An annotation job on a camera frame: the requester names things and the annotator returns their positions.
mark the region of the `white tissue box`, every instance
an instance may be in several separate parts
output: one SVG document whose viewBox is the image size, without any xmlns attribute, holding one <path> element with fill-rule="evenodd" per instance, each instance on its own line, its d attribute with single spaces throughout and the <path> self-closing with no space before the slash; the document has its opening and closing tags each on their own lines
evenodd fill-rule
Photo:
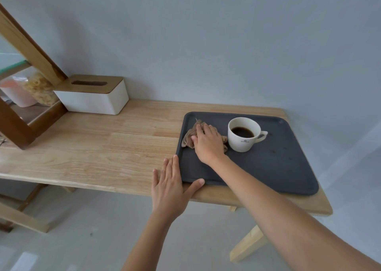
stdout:
<svg viewBox="0 0 381 271">
<path fill-rule="evenodd" d="M 54 92 L 74 112 L 117 115 L 128 101 L 120 76 L 74 75 L 55 86 Z"/>
</svg>

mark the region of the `dark gray tray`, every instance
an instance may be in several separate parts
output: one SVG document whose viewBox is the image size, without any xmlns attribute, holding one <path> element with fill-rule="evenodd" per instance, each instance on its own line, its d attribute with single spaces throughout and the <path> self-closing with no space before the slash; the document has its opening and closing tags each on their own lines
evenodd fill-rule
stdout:
<svg viewBox="0 0 381 271">
<path fill-rule="evenodd" d="M 316 177 L 288 123 L 278 117 L 256 115 L 207 112 L 186 114 L 176 151 L 184 182 L 203 178 L 206 184 L 226 185 L 212 168 L 198 159 L 194 149 L 182 148 L 181 141 L 196 119 L 215 126 L 220 134 L 227 136 L 227 124 L 237 117 L 256 121 L 269 134 L 245 153 L 236 152 L 228 146 L 226 154 L 232 161 L 277 192 L 313 195 L 318 191 Z"/>
</svg>

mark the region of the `white cup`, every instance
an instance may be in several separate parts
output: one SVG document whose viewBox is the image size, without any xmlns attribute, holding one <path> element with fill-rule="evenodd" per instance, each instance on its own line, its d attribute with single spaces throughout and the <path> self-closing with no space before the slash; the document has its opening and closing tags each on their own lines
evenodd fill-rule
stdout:
<svg viewBox="0 0 381 271">
<path fill-rule="evenodd" d="M 243 127 L 250 130 L 254 137 L 252 138 L 242 138 L 237 136 L 232 132 L 232 129 L 236 127 Z M 260 141 L 266 139 L 267 132 L 262 131 L 260 125 L 256 121 L 253 121 L 249 118 L 239 117 L 231 120 L 227 125 L 227 139 L 229 141 L 229 146 L 237 152 L 247 152 L 250 148 Z"/>
</svg>

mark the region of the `cup handle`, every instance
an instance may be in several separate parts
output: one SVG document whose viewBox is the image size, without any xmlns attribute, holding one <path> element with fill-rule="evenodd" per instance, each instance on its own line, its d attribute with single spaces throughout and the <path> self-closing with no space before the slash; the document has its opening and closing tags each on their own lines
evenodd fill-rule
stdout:
<svg viewBox="0 0 381 271">
<path fill-rule="evenodd" d="M 260 141 L 263 141 L 264 139 L 266 139 L 267 134 L 268 134 L 268 132 L 266 132 L 266 131 L 261 131 L 260 135 L 263 135 L 263 137 L 257 139 L 255 142 L 256 142 L 256 143 L 259 143 Z"/>
</svg>

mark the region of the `black coffee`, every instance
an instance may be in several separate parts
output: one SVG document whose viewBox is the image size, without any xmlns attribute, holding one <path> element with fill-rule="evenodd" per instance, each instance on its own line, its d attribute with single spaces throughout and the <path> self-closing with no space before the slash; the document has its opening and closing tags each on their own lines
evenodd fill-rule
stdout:
<svg viewBox="0 0 381 271">
<path fill-rule="evenodd" d="M 254 134 L 252 131 L 244 127 L 235 127 L 232 129 L 232 132 L 241 138 L 252 138 Z"/>
</svg>

